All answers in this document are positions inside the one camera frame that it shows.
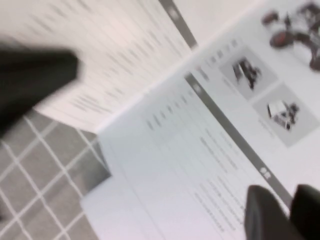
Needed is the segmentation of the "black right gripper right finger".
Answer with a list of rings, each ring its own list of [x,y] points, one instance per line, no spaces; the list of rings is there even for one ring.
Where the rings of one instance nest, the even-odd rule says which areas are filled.
[[[305,240],[320,240],[320,191],[299,184],[292,199],[289,219]]]

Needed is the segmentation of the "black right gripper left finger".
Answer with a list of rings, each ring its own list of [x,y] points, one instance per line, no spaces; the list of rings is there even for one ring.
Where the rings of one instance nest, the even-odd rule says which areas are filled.
[[[247,191],[244,230],[247,240],[304,240],[297,226],[297,215],[302,211],[298,203],[300,194],[308,185],[300,184],[291,203],[289,215],[283,211],[273,193],[259,185],[251,185]]]

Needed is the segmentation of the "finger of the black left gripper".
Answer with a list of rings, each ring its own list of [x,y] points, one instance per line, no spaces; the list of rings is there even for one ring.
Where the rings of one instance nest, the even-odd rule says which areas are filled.
[[[8,131],[34,106],[75,81],[80,60],[71,49],[0,49],[0,133]]]

